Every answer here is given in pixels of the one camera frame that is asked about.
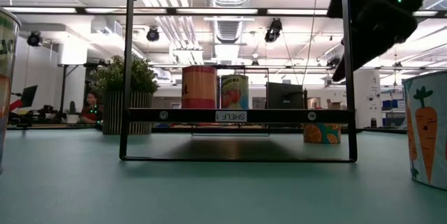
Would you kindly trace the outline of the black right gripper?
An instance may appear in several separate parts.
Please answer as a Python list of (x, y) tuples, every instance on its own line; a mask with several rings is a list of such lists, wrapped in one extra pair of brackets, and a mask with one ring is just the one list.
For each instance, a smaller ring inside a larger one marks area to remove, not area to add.
[(418, 0), (350, 0), (352, 70), (403, 43), (417, 29)]

